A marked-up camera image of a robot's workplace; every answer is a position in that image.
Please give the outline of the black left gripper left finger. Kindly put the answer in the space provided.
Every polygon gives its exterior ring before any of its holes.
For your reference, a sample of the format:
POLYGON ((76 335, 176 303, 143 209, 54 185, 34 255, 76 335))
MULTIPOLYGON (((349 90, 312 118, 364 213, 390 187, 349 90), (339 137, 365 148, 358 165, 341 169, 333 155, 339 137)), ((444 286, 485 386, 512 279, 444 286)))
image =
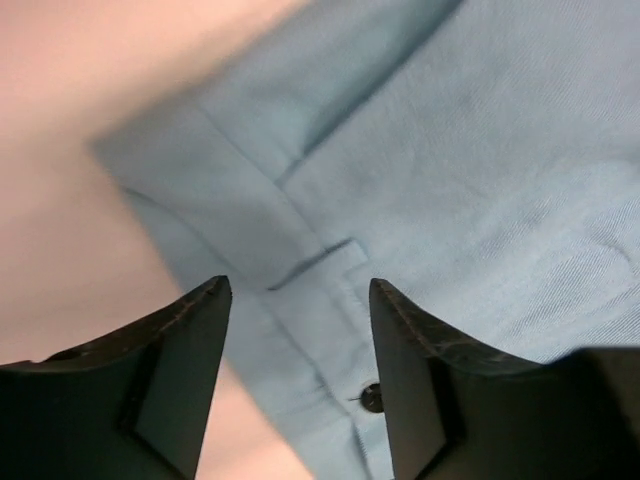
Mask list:
POLYGON ((1 368, 5 479, 192 479, 226 338, 229 280, 41 362, 1 368))

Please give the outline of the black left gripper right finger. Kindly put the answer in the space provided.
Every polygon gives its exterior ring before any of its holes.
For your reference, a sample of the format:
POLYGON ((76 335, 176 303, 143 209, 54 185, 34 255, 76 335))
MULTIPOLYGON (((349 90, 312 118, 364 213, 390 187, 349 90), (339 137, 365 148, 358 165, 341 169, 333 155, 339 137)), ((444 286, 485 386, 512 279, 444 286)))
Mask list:
POLYGON ((537 364, 423 311, 391 283, 369 288, 398 479, 635 479, 639 351, 575 350, 537 364))

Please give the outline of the light blue trousers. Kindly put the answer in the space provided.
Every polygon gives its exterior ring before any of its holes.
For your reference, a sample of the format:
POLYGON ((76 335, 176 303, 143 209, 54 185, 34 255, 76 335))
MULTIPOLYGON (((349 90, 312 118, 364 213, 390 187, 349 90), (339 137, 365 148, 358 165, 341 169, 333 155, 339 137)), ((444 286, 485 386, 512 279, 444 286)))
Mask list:
POLYGON ((368 290, 531 360, 639 340, 639 5, 317 1, 97 141, 318 479, 388 479, 368 290))

